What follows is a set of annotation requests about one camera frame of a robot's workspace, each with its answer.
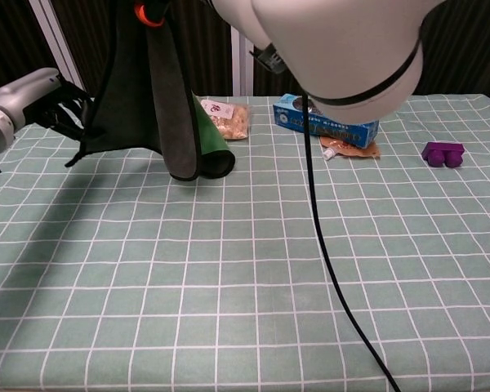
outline brown packet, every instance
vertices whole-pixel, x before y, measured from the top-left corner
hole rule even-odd
[[[328,136],[320,136],[319,141],[324,148],[333,149],[336,153],[346,157],[379,158],[381,156],[381,151],[375,141],[368,145],[366,149],[360,149],[346,141]]]
[[[245,104],[226,104],[202,100],[202,107],[225,140],[248,138],[250,108]]]

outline purple toy block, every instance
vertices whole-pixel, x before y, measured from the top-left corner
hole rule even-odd
[[[464,152],[465,147],[460,143],[438,143],[431,141],[427,143],[421,156],[432,167],[441,167],[445,164],[447,167],[453,169],[463,163]]]

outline cardboard box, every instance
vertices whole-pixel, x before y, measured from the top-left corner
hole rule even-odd
[[[344,140],[361,149],[366,149],[379,130],[379,121],[359,125],[345,125],[323,116],[311,100],[309,100],[309,107],[311,135],[330,136]],[[274,121],[280,127],[303,132],[301,98],[292,94],[285,94],[274,104]]]

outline dark curtain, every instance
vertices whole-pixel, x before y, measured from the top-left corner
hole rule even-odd
[[[416,94],[490,97],[490,0],[442,3],[425,18],[421,36],[425,63]],[[254,72],[257,96],[301,93],[290,73],[276,76],[258,64]]]
[[[52,0],[85,88],[95,94],[108,52],[109,0]],[[172,2],[195,94],[232,95],[230,28],[209,7],[193,0]]]
[[[0,86],[36,69],[56,67],[27,0],[0,0]]]

